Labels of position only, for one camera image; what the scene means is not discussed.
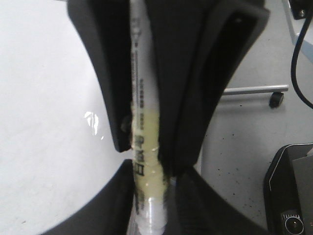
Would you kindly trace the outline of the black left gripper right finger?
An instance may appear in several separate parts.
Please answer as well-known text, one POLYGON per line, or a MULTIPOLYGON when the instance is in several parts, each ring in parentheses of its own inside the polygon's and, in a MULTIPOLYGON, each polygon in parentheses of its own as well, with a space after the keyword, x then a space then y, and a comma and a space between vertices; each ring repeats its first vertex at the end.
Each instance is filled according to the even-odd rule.
POLYGON ((149 0, 160 99, 160 160, 179 175, 201 145, 233 73, 264 30, 262 0, 149 0))

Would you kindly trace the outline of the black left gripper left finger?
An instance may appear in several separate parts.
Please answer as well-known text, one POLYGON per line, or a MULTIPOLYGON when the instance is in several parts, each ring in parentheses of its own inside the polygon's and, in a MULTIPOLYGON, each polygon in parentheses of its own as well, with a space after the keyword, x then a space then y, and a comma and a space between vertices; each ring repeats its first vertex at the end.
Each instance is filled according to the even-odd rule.
POLYGON ((69 0, 68 16, 91 60, 116 151, 130 149, 131 40, 127 0, 69 0))

